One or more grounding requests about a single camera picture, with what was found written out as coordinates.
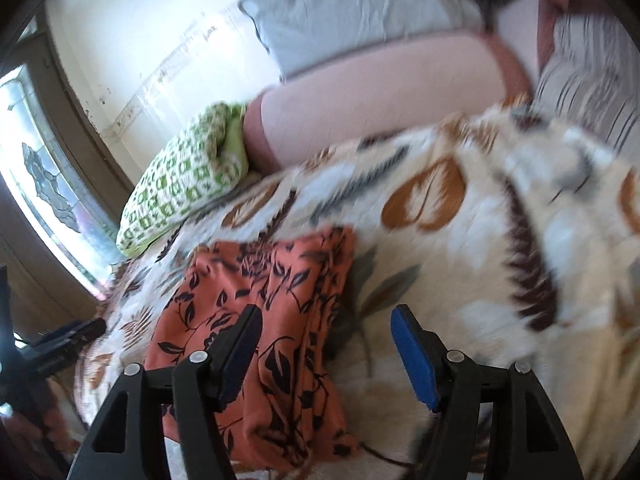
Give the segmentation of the orange black floral garment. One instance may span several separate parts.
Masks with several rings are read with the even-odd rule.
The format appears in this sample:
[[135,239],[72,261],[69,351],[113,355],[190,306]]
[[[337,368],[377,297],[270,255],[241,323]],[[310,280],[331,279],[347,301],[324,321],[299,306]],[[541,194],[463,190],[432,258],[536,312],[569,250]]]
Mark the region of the orange black floral garment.
[[350,226],[264,244],[223,240],[195,252],[166,304],[146,352],[149,370],[207,349],[245,308],[262,311],[241,392],[216,417],[235,462],[292,471],[357,453],[322,356],[355,242]]

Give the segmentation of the cream leaf-print fleece blanket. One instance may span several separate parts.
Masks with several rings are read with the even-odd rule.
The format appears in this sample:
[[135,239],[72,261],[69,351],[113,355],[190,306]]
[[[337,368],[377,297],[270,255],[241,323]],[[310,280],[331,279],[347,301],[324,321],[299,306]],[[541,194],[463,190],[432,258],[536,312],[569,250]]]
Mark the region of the cream leaf-print fleece blanket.
[[107,330],[76,368],[91,422],[118,374],[148,350],[192,250],[354,227],[357,323],[330,367],[349,426],[375,456],[314,468],[316,479],[385,479],[426,416],[400,369],[388,319],[419,322],[474,360],[529,362],[589,479],[618,474],[639,440],[639,175],[559,119],[522,110],[348,141],[201,209],[114,278]]

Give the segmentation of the green white patterned pillow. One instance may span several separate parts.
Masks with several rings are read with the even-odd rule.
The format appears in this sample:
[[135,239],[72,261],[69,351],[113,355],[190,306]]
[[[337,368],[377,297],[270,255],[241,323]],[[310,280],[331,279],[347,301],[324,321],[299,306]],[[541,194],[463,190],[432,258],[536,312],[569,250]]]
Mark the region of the green white patterned pillow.
[[127,258],[190,214],[228,195],[246,177],[246,106],[217,102],[171,138],[146,167],[122,210],[116,247]]

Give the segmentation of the pink bolster pillow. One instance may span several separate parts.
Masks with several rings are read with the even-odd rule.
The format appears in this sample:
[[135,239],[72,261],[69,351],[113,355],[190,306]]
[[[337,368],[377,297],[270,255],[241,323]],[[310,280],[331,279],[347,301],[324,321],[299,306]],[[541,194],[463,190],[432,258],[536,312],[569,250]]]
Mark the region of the pink bolster pillow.
[[243,138],[261,174],[350,139],[428,126],[532,88],[495,35],[443,32],[364,49],[265,89],[248,104]]

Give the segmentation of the striped grey white pillow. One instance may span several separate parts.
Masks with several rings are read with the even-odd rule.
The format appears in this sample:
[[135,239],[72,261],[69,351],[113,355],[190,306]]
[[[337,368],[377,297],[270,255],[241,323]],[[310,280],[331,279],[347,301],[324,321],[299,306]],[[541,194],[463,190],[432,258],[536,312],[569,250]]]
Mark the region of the striped grey white pillow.
[[538,107],[639,163],[639,51],[612,15],[565,14],[535,92]]

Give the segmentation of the window with frame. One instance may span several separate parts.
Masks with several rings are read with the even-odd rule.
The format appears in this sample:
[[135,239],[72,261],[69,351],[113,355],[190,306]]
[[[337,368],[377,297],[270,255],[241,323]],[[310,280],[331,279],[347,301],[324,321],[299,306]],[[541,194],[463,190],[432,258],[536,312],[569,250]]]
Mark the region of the window with frame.
[[1,66],[1,181],[37,247],[104,298],[132,185],[81,109],[42,11]]

